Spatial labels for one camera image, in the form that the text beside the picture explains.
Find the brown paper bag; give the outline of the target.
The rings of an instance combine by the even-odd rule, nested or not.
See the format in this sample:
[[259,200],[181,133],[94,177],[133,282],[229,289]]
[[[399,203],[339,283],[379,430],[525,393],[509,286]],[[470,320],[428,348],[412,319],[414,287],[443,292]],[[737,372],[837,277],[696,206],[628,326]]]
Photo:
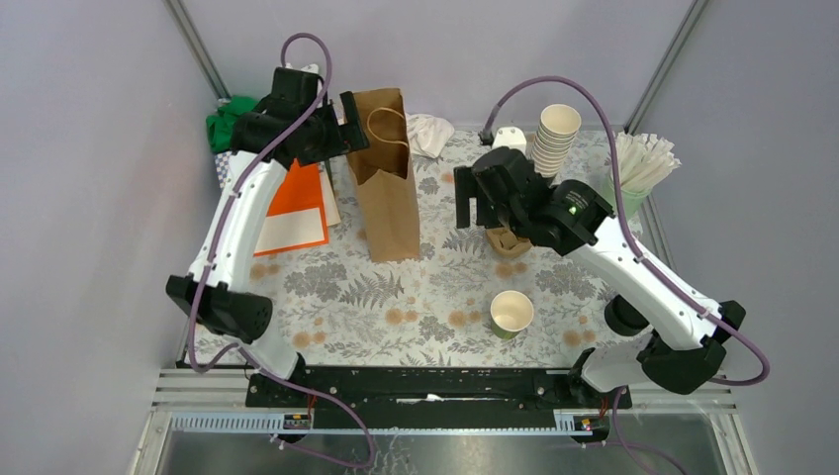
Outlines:
[[348,165],[374,262],[420,256],[415,170],[398,88],[355,92],[362,131],[370,146],[351,153]]

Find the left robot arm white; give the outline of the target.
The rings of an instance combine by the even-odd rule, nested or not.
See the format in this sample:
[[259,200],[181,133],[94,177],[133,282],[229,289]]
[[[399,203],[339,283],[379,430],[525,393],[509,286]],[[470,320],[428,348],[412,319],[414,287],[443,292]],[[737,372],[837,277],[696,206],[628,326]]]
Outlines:
[[188,316],[188,334],[202,325],[229,349],[273,375],[269,394],[285,407],[306,397],[296,373],[299,354],[281,342],[270,298],[247,291],[249,269],[269,204],[293,166],[316,166],[368,147],[354,95],[340,94],[343,114],[327,97],[328,75],[278,67],[272,89],[238,117],[231,138],[230,182],[211,227],[184,276],[169,276],[166,295]]

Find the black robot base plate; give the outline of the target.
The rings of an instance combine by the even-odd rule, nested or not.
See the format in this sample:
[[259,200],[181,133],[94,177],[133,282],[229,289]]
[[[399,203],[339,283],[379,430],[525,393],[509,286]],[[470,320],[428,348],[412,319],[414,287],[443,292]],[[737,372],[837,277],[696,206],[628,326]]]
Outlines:
[[543,368],[381,367],[299,364],[286,387],[249,378],[245,404],[259,409],[300,409],[307,416],[357,425],[420,421],[534,422],[550,411],[598,416],[629,394],[601,394],[570,370]]

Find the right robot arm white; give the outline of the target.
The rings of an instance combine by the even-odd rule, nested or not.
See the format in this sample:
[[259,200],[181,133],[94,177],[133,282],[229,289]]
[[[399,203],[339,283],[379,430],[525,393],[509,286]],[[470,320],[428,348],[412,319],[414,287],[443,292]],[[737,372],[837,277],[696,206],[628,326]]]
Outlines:
[[590,185],[550,183],[517,149],[502,146],[453,171],[456,225],[505,227],[601,278],[616,291],[608,326],[626,340],[595,349],[575,364],[569,398],[590,408],[619,386],[650,381],[688,395],[714,380],[728,332],[680,299],[650,269],[655,256],[636,256],[612,206]]

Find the brown pulp cup carrier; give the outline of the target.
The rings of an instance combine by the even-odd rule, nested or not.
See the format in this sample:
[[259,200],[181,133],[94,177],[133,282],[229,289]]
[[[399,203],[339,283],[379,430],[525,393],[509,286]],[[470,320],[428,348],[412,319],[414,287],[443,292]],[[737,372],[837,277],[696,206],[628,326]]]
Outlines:
[[532,249],[529,239],[518,237],[507,228],[486,229],[490,248],[499,256],[514,259]]

